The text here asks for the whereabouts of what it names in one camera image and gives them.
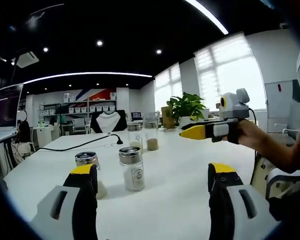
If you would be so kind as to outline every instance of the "computer screen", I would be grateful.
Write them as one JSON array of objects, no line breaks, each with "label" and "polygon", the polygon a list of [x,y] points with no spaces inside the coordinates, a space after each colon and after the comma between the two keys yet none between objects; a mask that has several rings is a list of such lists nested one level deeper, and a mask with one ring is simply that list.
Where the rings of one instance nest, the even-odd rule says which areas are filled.
[{"label": "computer screen", "polygon": [[23,84],[0,88],[0,127],[16,127]]}]

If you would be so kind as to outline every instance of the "brown powder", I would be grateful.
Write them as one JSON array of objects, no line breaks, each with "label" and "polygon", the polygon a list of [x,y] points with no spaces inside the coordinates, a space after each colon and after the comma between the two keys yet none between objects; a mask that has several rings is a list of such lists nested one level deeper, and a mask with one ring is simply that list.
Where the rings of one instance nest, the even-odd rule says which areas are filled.
[{"label": "brown powder", "polygon": [[156,138],[148,139],[146,141],[146,146],[147,146],[147,149],[150,151],[158,150],[159,149],[158,139],[156,139]]}]

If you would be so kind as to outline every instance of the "laptop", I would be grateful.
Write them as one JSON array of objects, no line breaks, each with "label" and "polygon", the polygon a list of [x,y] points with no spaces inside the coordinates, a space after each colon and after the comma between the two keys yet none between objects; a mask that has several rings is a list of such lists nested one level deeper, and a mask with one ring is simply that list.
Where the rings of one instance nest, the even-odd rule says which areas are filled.
[{"label": "laptop", "polygon": [[17,134],[17,114],[23,84],[0,88],[0,142]]}]

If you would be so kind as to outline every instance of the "green leaves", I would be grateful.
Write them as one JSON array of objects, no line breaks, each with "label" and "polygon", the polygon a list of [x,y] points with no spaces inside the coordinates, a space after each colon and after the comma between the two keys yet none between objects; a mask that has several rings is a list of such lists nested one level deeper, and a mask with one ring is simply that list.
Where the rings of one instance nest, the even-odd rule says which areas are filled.
[{"label": "green leaves", "polygon": [[206,106],[202,104],[204,99],[196,94],[189,94],[183,92],[183,96],[172,96],[170,101],[167,101],[166,104],[171,107],[171,117],[174,118],[177,122],[179,117],[188,117],[192,116],[195,119],[203,119],[204,116],[201,110],[204,110]]}]

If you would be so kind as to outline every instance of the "glass jar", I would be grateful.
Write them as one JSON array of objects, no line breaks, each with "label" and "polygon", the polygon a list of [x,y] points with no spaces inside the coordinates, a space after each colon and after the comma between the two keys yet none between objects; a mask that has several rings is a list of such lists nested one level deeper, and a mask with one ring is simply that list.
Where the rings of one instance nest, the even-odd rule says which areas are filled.
[{"label": "glass jar", "polygon": [[158,124],[156,121],[145,122],[145,138],[146,138],[146,147],[148,150],[158,150]]},{"label": "glass jar", "polygon": [[93,151],[85,151],[80,152],[77,155],[75,155],[75,163],[76,166],[84,166],[87,164],[94,164],[96,165],[96,178],[97,178],[97,193],[96,193],[96,199],[102,199],[107,195],[107,189],[105,185],[102,182],[102,173],[101,173],[101,167],[98,161],[97,154]]},{"label": "glass jar", "polygon": [[123,169],[124,186],[128,191],[145,188],[144,163],[139,147],[128,146],[119,150],[119,160]]},{"label": "glass jar", "polygon": [[143,138],[142,138],[142,126],[138,123],[130,122],[127,125],[127,128],[128,128],[129,145],[131,147],[140,148],[140,152],[141,154],[143,154],[144,147],[143,147]]}]

